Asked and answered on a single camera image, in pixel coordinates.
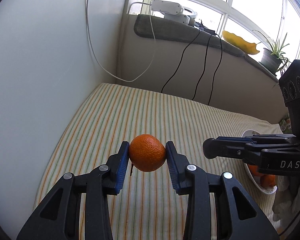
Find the white gloved right hand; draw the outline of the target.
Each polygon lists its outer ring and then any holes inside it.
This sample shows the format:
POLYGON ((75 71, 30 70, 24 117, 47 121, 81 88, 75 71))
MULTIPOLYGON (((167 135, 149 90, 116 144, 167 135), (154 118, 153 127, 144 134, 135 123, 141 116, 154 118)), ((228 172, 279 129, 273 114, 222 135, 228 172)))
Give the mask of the white gloved right hand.
POLYGON ((300 177, 277 176, 273 203, 273 220, 280 223, 281 233, 300 211, 300 177))

